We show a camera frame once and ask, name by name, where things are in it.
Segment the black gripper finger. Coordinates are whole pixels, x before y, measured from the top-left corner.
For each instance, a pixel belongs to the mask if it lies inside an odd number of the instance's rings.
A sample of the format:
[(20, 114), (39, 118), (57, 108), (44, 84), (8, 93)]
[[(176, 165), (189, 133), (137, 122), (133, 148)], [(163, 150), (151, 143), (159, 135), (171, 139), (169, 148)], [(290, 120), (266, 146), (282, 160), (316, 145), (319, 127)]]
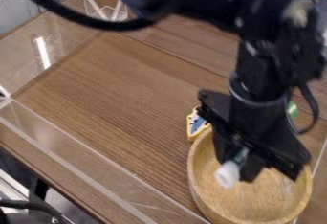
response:
[(255, 153), (250, 153), (240, 168), (240, 180), (251, 183), (266, 168), (266, 160)]
[(242, 147), (237, 139), (233, 138), (235, 130), (227, 124), (215, 123), (212, 125), (212, 132), (216, 159), (221, 164), (235, 157)]

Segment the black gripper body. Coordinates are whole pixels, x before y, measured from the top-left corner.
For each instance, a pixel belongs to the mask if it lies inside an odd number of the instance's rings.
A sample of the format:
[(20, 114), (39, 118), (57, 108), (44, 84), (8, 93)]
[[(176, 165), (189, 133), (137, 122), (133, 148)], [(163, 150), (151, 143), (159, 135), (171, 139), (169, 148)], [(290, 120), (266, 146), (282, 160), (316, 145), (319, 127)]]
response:
[(228, 95), (201, 89), (197, 99), (197, 114), (212, 125), (216, 159), (236, 164), (240, 180), (252, 182), (272, 168), (296, 181), (312, 157), (288, 125), (286, 95), (251, 101), (233, 89)]

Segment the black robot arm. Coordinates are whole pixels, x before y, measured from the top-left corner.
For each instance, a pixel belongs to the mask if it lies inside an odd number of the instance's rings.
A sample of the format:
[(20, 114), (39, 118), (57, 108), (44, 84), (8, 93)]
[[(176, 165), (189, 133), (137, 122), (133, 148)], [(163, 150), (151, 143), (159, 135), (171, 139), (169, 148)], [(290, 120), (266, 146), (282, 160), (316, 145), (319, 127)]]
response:
[(111, 22), (55, 0), (31, 0), (64, 19), (93, 29), (129, 32), (172, 14), (197, 19), (240, 38), (227, 93), (197, 93), (197, 115), (213, 129), (217, 161), (240, 181), (276, 169), (296, 179), (311, 161), (287, 113), (295, 91), (319, 108), (308, 84), (327, 68), (327, 0), (121, 0), (135, 18)]

